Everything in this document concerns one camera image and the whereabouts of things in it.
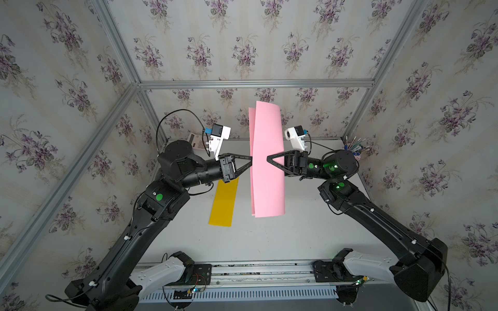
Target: metal rail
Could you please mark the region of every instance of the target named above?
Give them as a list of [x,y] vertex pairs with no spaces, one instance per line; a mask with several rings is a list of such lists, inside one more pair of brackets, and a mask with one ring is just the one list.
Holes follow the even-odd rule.
[[256,89],[256,88],[369,88],[372,79],[286,79],[286,80],[181,80],[142,81],[138,86],[144,90],[168,89]]

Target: purple flower pattern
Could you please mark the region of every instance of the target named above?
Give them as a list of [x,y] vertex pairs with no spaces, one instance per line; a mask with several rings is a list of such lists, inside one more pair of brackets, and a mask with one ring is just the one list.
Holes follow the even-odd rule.
[[55,80],[55,85],[61,90],[63,97],[62,102],[69,107],[75,107],[88,122],[90,119],[97,123],[97,110],[93,103],[90,102],[87,95],[87,84],[76,78],[69,79],[61,76],[60,80]]
[[474,282],[474,279],[465,278],[463,280],[460,280],[455,276],[450,276],[451,288],[448,288],[448,282],[444,283],[442,287],[445,297],[442,299],[442,301],[444,301],[444,303],[447,303],[449,295],[451,305],[456,308],[460,308],[461,310],[465,311],[485,311],[481,307],[481,294],[477,294],[473,289],[469,290],[467,289],[467,287],[464,287],[466,284],[474,287]]
[[360,88],[337,88],[337,101],[336,101],[336,106],[337,107],[343,107],[348,103],[349,98],[351,95],[354,93],[358,92]]
[[15,234],[9,232],[13,226],[14,222],[11,221],[7,226],[0,227],[0,241],[3,243],[3,246],[0,247],[0,259],[5,256],[5,252],[7,252],[10,246],[15,242]]
[[359,37],[354,35],[350,36],[347,40],[344,38],[337,38],[337,45],[334,45],[330,49],[327,59],[330,60],[330,64],[325,67],[325,74],[329,76],[329,79],[337,77],[343,72],[343,67],[348,65],[348,60],[353,57],[353,41],[356,41]]
[[233,47],[232,58],[237,59],[235,73],[239,72],[241,79],[246,79],[253,71],[251,66],[256,65],[256,48],[252,43],[257,38],[256,35],[250,34],[246,39],[237,37],[237,42]]
[[116,131],[118,131],[120,137],[125,137],[124,139],[128,145],[135,145],[135,131],[133,131],[133,124],[126,113],[121,116],[120,121],[116,124]]
[[485,225],[475,222],[463,225],[467,236],[458,236],[461,244],[456,245],[461,258],[470,265],[476,262],[480,267],[498,263],[498,223]]
[[467,4],[467,7],[465,9],[470,8],[471,5],[474,5],[474,8],[477,8],[478,6],[485,4],[486,0],[467,0],[469,3]]
[[256,89],[256,94],[254,96],[257,96],[260,102],[272,103],[275,100],[275,95],[277,95],[276,91],[276,89],[271,88],[258,88]]
[[373,75],[377,71],[377,68],[380,65],[380,62],[384,58],[384,54],[387,51],[387,48],[388,48],[390,42],[391,42],[391,39],[386,40],[384,45],[380,49],[375,51],[375,55],[372,57],[372,60],[375,62],[375,65],[373,65],[369,68],[367,75],[373,77]]
[[136,162],[136,154],[130,154],[129,157],[124,157],[124,160],[121,161],[121,163],[124,166],[126,175],[132,175],[137,180],[142,178],[142,171]]
[[495,106],[492,102],[487,101],[488,97],[472,99],[472,92],[465,91],[462,97],[453,98],[448,101],[447,105],[441,107],[443,117],[435,119],[429,124],[431,131],[427,138],[432,137],[434,142],[443,139],[448,142],[448,134],[456,137],[460,130],[470,130],[471,123],[476,120],[479,105],[487,107]]
[[299,107],[299,111],[308,109],[311,107],[311,103],[315,101],[317,95],[317,88],[299,88],[299,91],[296,94],[296,96],[299,97],[296,107]]
[[97,266],[97,262],[91,255],[92,251],[93,249],[89,247],[86,250],[81,251],[75,260],[68,262],[66,265],[70,268],[61,273],[62,277],[71,280],[84,279],[87,277]]
[[21,114],[15,122],[10,117],[11,133],[0,134],[0,146],[12,149],[5,153],[4,163],[8,162],[9,165],[14,163],[20,174],[33,166],[36,169],[36,178],[45,184],[50,184],[51,179],[59,180],[66,171],[66,167],[62,164],[65,157],[55,156],[58,149],[50,144],[50,136],[43,135],[40,131],[22,128],[22,123],[26,122],[21,120],[23,117]]
[[498,46],[498,27],[496,24],[496,15],[498,15],[498,8],[493,11],[491,17],[481,23],[476,24],[477,28],[474,29],[471,35],[473,43],[467,46],[467,49],[460,53],[460,58],[457,59],[455,65],[462,63],[463,67],[457,71],[455,75],[460,73],[466,74],[469,70],[475,69],[475,63],[482,63],[481,59],[487,52],[491,52],[493,47]]
[[147,171],[149,172],[150,175],[152,175],[152,173],[154,173],[154,169],[155,169],[155,165],[157,164],[157,160],[156,159],[150,159],[145,167],[147,168]]
[[322,122],[325,121],[325,119],[329,118],[329,112],[323,111],[323,109],[321,108],[317,108],[313,111],[313,114],[309,115],[308,117],[311,121],[310,127],[316,130],[320,127]]
[[168,2],[173,0],[142,0],[143,4],[150,8],[151,18],[157,27],[162,26],[166,32],[171,27],[171,22],[168,16]]
[[392,8],[397,4],[401,3],[401,0],[373,0],[372,1],[372,15],[368,18],[368,27],[372,29],[370,34],[380,30],[380,27],[384,25],[387,18],[387,14],[392,10]]
[[432,221],[429,215],[430,213],[427,211],[422,213],[422,215],[414,212],[408,227],[413,232],[420,234],[425,238],[433,239],[435,234],[434,229],[431,228]]
[[227,108],[232,105],[232,97],[234,96],[237,89],[216,89],[216,92],[220,94],[220,100],[223,105],[227,105]]
[[0,38],[0,80],[4,80],[3,86],[12,88],[16,96],[21,96],[21,86],[24,86],[31,94],[31,97],[35,99],[36,86],[32,82],[34,77],[31,78],[24,75],[27,73],[27,70],[21,69],[16,63],[15,56],[12,55],[12,51],[9,48],[10,46],[14,47],[15,43],[9,36],[3,34]]
[[43,19],[45,29],[50,31],[53,43],[64,43],[65,55],[73,66],[78,64],[81,69],[88,67],[88,51],[83,50],[83,39],[76,32],[76,24],[61,9],[54,5],[45,5],[42,1],[36,4],[46,18]]
[[223,29],[227,29],[227,9],[229,0],[204,0],[204,3],[211,8],[211,16],[209,17],[213,21],[213,27],[215,26],[215,24],[219,24],[220,33],[223,31]]
[[181,132],[184,128],[183,126],[184,122],[176,114],[172,114],[169,117],[167,117],[164,120],[164,124],[168,125],[169,129],[172,130],[177,137],[181,136]]
[[386,110],[388,104],[389,102],[385,99],[384,90],[381,90],[372,100],[372,106],[369,111],[370,118],[368,119],[368,122],[374,121],[379,113]]
[[204,109],[202,115],[202,120],[206,123],[206,126],[212,128],[214,124],[218,123],[221,119],[217,111],[213,112],[211,109]]
[[365,186],[367,186],[369,189],[372,189],[374,186],[374,179],[372,177],[372,168],[368,167],[366,170],[361,171],[360,175],[363,178],[363,181],[365,182]]
[[283,53],[286,55],[284,59],[285,68],[290,69],[289,73],[297,70],[299,67],[299,58],[309,49],[306,39],[308,38],[301,39],[299,32],[296,32],[296,34],[292,34],[291,32],[287,37],[287,43],[282,45]]
[[150,132],[150,126],[142,126],[141,129],[139,130],[140,134],[142,135],[142,141],[146,143],[147,145],[154,145],[152,142],[152,133]]
[[313,32],[316,33],[316,41],[322,37],[325,39],[332,29],[332,23],[339,21],[339,13],[344,10],[345,0],[317,0],[314,13],[320,14],[318,21],[313,24]]
[[[13,291],[19,283],[12,282],[9,289]],[[31,301],[31,297],[26,300],[21,300],[21,296],[12,292],[2,298],[0,307],[2,311],[36,311],[40,303],[36,299]]]
[[173,94],[176,95],[176,99],[180,102],[182,107],[188,108],[192,102],[190,101],[190,93],[193,92],[193,89],[179,89],[172,90]]
[[111,167],[111,165],[112,161],[107,157],[107,152],[100,150],[95,155],[93,162],[88,166],[87,172],[90,173],[92,179],[99,176],[101,183],[106,187],[108,183],[114,185],[116,174],[114,172],[115,168]]
[[108,197],[105,202],[99,202],[99,208],[96,208],[95,211],[102,217],[102,222],[112,222],[113,224],[119,224],[120,219],[125,220],[123,211],[118,207],[118,203],[116,200],[118,197],[111,196]]
[[144,40],[134,38],[137,44],[134,48],[135,58],[143,61],[143,70],[145,74],[150,75],[154,80],[160,80],[161,74],[164,73],[159,67],[163,67],[159,50],[152,44],[155,36],[146,35]]
[[339,137],[339,136],[340,135],[338,135],[336,132],[334,132],[329,128],[324,129],[320,134],[320,137]]
[[247,108],[239,109],[239,114],[235,118],[239,122],[241,129],[247,132],[249,130],[249,110]]
[[51,228],[48,230],[49,233],[54,233],[61,229],[66,232],[65,235],[69,233],[75,235],[75,229],[78,225],[85,229],[85,219],[82,215],[78,215],[69,203],[72,199],[72,197],[68,197],[67,202],[64,203],[61,210],[55,215],[50,225]]
[[393,165],[391,168],[386,167],[384,171],[384,176],[382,177],[381,182],[379,183],[381,186],[381,190],[385,193],[388,189],[396,190],[401,189],[401,184],[403,184],[403,180],[399,177],[401,174],[401,169],[398,168],[397,165]]
[[211,66],[211,49],[206,45],[206,40],[209,36],[201,35],[199,39],[189,37],[188,42],[194,46],[187,46],[187,58],[194,61],[192,65],[192,73],[197,73],[199,79],[205,79],[208,76],[208,66]]
[[280,109],[280,119],[282,120],[282,127],[287,126],[287,123],[291,119],[294,119],[294,115],[292,114],[292,111],[287,111],[285,108]]
[[341,130],[344,130],[344,129],[346,129],[346,127],[348,127],[349,119],[351,118],[352,115],[353,115],[353,112],[350,112],[349,115],[346,115],[344,117],[344,119],[341,121],[341,124],[342,124]]
[[282,9],[284,0],[260,0],[261,5],[264,7],[264,26],[270,28],[270,33],[278,28],[280,24],[279,14]]
[[441,0],[439,2],[431,2],[427,5],[427,8],[422,13],[422,21],[420,22],[412,40],[416,40],[415,46],[420,46],[425,42],[425,37],[429,31],[436,26],[437,22],[446,20],[449,11],[450,3],[446,0]]
[[411,76],[406,78],[408,87],[399,93],[397,106],[401,108],[411,107],[412,100],[418,101],[422,94],[427,93],[432,76],[435,73],[443,72],[438,67],[429,67],[428,63],[423,62],[419,69],[414,70]]
[[418,136],[418,133],[415,132],[414,129],[415,123],[411,121],[411,118],[406,120],[403,124],[399,123],[396,129],[396,136],[391,140],[393,149],[390,152],[398,153],[399,150],[407,144],[413,146],[413,144],[415,144],[415,137]]
[[369,150],[365,150],[362,152],[363,159],[366,159],[366,158],[373,156],[373,155],[378,155],[378,152],[380,150],[380,146],[378,144],[377,134],[372,135],[372,137],[368,137],[365,140],[364,146],[370,146],[370,147],[369,147]]
[[413,186],[410,191],[415,192],[414,196],[423,197],[427,193],[431,198],[437,193],[444,195],[444,190],[448,188],[451,177],[462,180],[458,171],[445,169],[446,163],[439,160],[437,164],[427,163],[421,167],[422,177],[415,177],[411,180]]
[[106,82],[111,81],[113,83],[114,92],[121,96],[125,92],[125,84],[121,80],[123,74],[120,71],[118,62],[109,55],[109,48],[109,46],[106,47],[102,54],[97,55],[97,59],[101,64],[100,70],[104,74]]

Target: aluminum frame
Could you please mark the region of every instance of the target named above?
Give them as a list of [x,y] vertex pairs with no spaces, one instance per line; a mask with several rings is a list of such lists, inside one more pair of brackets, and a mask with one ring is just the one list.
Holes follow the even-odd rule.
[[[138,71],[136,70],[133,60],[130,57],[123,37],[120,34],[117,23],[112,15],[109,4],[106,0],[92,0],[97,15],[101,19],[103,27],[111,41],[113,49],[123,65],[123,70],[130,80],[130,85],[125,93],[117,101],[113,109],[106,116],[105,120],[97,128],[96,132],[85,145],[83,151],[73,161],[70,168],[45,199],[44,203],[36,214],[31,218],[24,230],[18,236],[14,244],[10,247],[7,254],[0,261],[0,292],[10,284],[11,280],[19,272],[23,264],[28,259],[36,243],[42,236],[43,231],[53,219],[54,215],[64,204],[66,197],[75,188],[88,163],[91,161],[96,152],[103,145],[110,135],[114,125],[124,113],[131,101],[137,96],[147,116],[149,122],[156,128],[158,126],[158,117],[148,98],[145,90],[152,89],[176,89],[176,88],[195,88],[195,89],[216,89],[216,88],[300,88],[300,87],[364,87],[366,91],[362,101],[353,114],[352,120],[346,128],[345,133],[351,135],[357,127],[358,122],[364,115],[368,103],[372,100],[379,86],[384,81],[389,68],[394,63],[403,44],[407,41],[408,36],[413,30],[416,21],[422,14],[429,0],[414,0],[403,23],[398,30],[391,48],[386,53],[383,61],[376,72],[374,79],[315,79],[315,80],[228,80],[228,81],[141,81]],[[160,127],[160,139],[164,143],[166,135]]]
[[144,90],[256,88],[370,88],[372,79],[181,80],[142,81]]
[[396,58],[409,39],[410,34],[414,30],[417,21],[422,16],[422,13],[427,7],[428,3],[429,0],[414,0],[412,2],[410,8],[408,9],[408,12],[403,19],[403,22],[401,23],[401,26],[396,33],[396,36],[392,40],[390,48],[387,50],[377,72],[373,77],[373,80],[375,81],[374,85],[371,88],[368,88],[363,95],[360,104],[358,105],[355,113],[353,113],[351,121],[346,127],[344,136],[353,136],[353,132],[356,130],[358,124],[365,115],[370,102],[386,79],[389,70],[393,67]]
[[4,292],[8,288],[12,279],[26,262],[36,243],[46,232],[55,214],[61,209],[62,205],[66,202],[67,196],[71,194],[86,172],[88,163],[90,163],[94,155],[109,137],[137,91],[138,83],[128,86],[111,112],[109,112],[85,145],[83,151],[73,161],[57,187],[50,192],[41,207],[17,237],[14,244],[9,248],[7,254],[2,258],[0,261],[0,292]]

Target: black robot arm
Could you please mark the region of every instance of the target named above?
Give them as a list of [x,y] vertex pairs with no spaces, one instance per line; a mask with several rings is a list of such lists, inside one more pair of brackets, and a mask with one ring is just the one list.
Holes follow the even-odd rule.
[[[413,232],[353,185],[348,178],[358,171],[358,162],[352,152],[335,150],[328,154],[316,159],[309,158],[306,151],[293,150],[268,156],[267,160],[286,176],[325,179],[318,187],[324,202],[379,238],[398,258],[389,268],[395,283],[411,298],[426,301],[444,275],[448,247],[438,238],[428,240]],[[282,156],[284,165],[274,161]]]
[[[223,154],[219,158],[203,160],[192,153],[187,141],[168,144],[158,156],[162,174],[137,198],[131,221],[114,246],[87,277],[66,287],[71,301],[86,306],[87,311],[135,309],[142,286],[133,283],[129,276],[154,238],[190,199],[186,188],[217,180],[228,183],[252,164],[252,157],[248,156]],[[238,158],[249,162],[237,169]],[[185,266],[193,265],[185,254],[175,257]]]

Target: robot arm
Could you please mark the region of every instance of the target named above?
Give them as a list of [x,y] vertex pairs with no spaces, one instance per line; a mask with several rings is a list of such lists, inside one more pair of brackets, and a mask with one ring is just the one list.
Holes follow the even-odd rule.
[[[360,254],[351,249],[336,256],[334,270],[352,276],[376,277],[397,284],[411,298],[424,302],[444,275],[448,247],[438,238],[428,240],[399,223],[372,203],[348,178],[358,171],[351,151],[335,150],[322,159],[309,158],[306,151],[288,151],[268,156],[268,162],[287,176],[319,178],[326,181],[318,187],[324,202],[340,214],[346,214],[379,238],[397,260]],[[284,165],[273,159],[284,157]],[[344,274],[336,273],[338,280]]]
[[[249,163],[237,169],[235,159]],[[84,279],[65,290],[71,302],[88,311],[132,311],[140,298],[180,278],[190,280],[194,261],[182,252],[166,262],[133,273],[136,264],[156,236],[190,199],[186,188],[216,180],[230,182],[251,166],[251,157],[223,154],[219,160],[203,160],[192,153],[187,141],[168,144],[158,156],[162,175],[147,186],[135,202],[130,223],[100,264]]]

